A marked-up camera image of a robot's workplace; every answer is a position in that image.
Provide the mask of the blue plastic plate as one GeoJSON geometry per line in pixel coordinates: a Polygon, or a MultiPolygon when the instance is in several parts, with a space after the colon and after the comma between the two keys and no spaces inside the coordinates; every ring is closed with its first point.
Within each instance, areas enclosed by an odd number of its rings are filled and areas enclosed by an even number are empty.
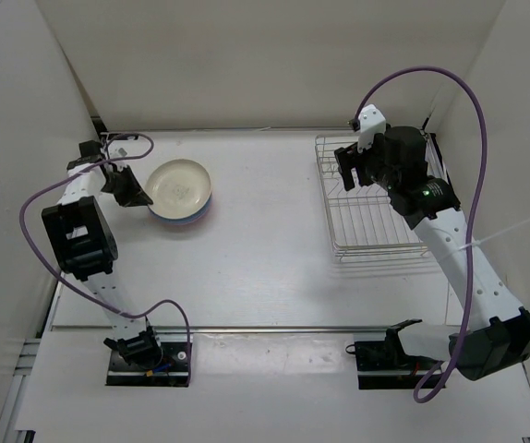
{"type": "Polygon", "coordinates": [[[193,222],[197,222],[198,220],[200,220],[203,216],[205,216],[209,212],[211,208],[211,203],[212,203],[212,199],[209,198],[207,202],[203,205],[203,207],[199,209],[197,212],[187,217],[180,218],[180,219],[171,219],[171,218],[164,217],[160,215],[158,212],[156,212],[155,210],[153,210],[152,207],[149,207],[149,211],[150,211],[150,214],[157,220],[160,220],[167,224],[181,226],[181,225],[187,225],[193,222]]]}

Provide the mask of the white plastic plate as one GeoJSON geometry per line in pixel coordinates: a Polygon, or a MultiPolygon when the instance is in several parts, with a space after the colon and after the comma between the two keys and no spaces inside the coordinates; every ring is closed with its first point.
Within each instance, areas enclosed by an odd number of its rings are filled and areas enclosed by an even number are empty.
{"type": "Polygon", "coordinates": [[[171,160],[151,173],[145,191],[153,199],[149,207],[164,217],[180,219],[197,212],[211,198],[211,177],[198,162],[171,160]]]}

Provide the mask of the pink plastic plate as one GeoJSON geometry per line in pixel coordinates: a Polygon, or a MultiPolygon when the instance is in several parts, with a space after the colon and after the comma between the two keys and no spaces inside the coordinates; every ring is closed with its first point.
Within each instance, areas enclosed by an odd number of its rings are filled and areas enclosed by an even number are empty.
{"type": "Polygon", "coordinates": [[[193,223],[201,221],[210,212],[209,207],[205,207],[202,210],[182,219],[168,219],[162,217],[154,212],[151,212],[151,216],[158,222],[161,222],[165,226],[169,227],[185,227],[193,223]]]}

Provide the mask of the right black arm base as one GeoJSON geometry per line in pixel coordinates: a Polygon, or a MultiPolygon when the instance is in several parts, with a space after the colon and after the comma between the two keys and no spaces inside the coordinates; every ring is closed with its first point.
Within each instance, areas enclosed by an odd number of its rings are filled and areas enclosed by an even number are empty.
{"type": "Polygon", "coordinates": [[[436,364],[418,356],[395,360],[383,341],[355,341],[345,347],[345,352],[355,358],[360,390],[413,390],[436,364]]]}

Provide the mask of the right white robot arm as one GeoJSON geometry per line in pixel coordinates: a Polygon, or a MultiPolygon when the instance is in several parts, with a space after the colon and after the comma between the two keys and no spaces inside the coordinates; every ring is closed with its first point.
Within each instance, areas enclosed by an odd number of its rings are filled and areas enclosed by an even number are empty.
{"type": "Polygon", "coordinates": [[[335,150],[334,159],[345,190],[379,186],[387,193],[464,308],[458,332],[440,332],[420,320],[391,327],[385,360],[398,369],[416,358],[449,362],[465,378],[478,380],[530,357],[530,311],[475,243],[452,186],[429,173],[426,149],[418,129],[395,126],[335,150]]]}

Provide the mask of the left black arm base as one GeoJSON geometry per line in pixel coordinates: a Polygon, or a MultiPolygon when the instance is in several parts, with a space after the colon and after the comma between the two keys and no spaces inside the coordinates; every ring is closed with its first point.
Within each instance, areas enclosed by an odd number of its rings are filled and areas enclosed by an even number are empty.
{"type": "Polygon", "coordinates": [[[105,384],[112,387],[188,388],[192,336],[174,340],[147,327],[128,340],[106,338],[110,350],[105,384]]]}

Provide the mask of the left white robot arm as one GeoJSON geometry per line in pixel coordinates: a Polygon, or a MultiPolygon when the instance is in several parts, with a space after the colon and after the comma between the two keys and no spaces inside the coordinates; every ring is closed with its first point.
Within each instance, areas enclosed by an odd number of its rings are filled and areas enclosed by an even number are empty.
{"type": "Polygon", "coordinates": [[[114,271],[118,248],[97,197],[110,194],[124,208],[148,207],[153,200],[123,162],[86,169],[108,158],[100,142],[80,143],[79,153],[67,166],[72,181],[63,196],[42,211],[43,225],[60,269],[80,281],[87,295],[102,305],[114,334],[104,344],[126,364],[153,369],[163,359],[163,347],[146,317],[127,316],[133,307],[114,271]]]}

